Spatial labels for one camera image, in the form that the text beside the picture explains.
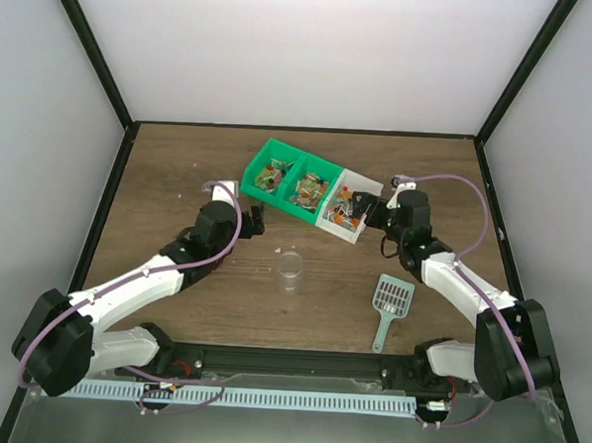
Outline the green candy bin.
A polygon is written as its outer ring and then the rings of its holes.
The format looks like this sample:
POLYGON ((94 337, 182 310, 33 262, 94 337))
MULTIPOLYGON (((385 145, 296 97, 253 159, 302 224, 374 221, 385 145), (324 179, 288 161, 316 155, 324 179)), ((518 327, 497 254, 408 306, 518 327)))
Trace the green candy bin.
POLYGON ((306 153, 271 138, 246 166, 241 191, 269 205, 279 206, 306 153))
POLYGON ((281 184, 280 209, 306 223, 314 224, 342 171, 342 166, 305 153, 281 184))

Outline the light blue slotted scoop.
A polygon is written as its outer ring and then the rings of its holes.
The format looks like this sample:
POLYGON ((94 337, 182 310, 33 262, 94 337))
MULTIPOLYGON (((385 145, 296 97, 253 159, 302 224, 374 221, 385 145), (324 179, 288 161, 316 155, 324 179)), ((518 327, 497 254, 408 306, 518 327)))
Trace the light blue slotted scoop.
POLYGON ((414 285, 408 281, 381 274, 371 300, 373 308, 380 314, 379 325, 373 340, 372 351, 382 353, 390 325, 404 319, 414 297, 414 285))

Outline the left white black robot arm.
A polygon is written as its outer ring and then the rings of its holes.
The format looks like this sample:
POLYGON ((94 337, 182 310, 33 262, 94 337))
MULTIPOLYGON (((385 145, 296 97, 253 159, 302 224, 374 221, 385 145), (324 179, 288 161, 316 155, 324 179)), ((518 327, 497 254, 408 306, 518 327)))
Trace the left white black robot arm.
POLYGON ((232 203, 205 204, 194 224, 143 265, 96 287, 42 293, 11 347, 20 387, 57 396, 83 378, 117 368, 143 368, 162 377, 174 365, 175 343, 149 322, 113 331, 117 322, 209 276, 239 239, 263 235, 264 208, 241 212, 232 203))

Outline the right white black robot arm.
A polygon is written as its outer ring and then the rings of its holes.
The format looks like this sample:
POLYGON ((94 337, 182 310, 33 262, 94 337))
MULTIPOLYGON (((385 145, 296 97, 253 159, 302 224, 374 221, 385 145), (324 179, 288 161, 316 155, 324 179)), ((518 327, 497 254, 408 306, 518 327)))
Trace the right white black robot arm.
POLYGON ((476 383, 495 401, 534 397, 560 379, 545 311, 469 270, 433 236, 428 196, 406 188, 389 200, 369 192, 352 194, 353 214, 383 231, 396 245, 395 258, 418 282, 441 294, 475 330, 473 344, 439 339, 422 344, 424 357, 412 364, 412 380, 432 390, 453 377, 476 383))

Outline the white candy bin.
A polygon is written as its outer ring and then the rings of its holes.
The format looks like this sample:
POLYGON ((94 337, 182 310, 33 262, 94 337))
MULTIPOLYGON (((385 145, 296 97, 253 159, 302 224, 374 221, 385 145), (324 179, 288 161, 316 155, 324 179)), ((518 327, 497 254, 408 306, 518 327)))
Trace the white candy bin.
POLYGON ((365 228, 364 215, 354 215, 354 192, 369 192, 380 196, 383 184, 345 168, 332 185, 322 203, 315 226, 354 245, 365 228))

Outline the clear plastic cup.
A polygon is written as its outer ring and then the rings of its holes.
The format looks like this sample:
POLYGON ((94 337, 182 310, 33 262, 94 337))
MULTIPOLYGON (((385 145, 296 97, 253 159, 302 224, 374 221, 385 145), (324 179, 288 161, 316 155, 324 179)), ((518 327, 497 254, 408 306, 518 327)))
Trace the clear plastic cup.
POLYGON ((297 294, 304 277, 303 257, 295 251, 284 251, 276 259, 277 284, 281 292, 297 294))

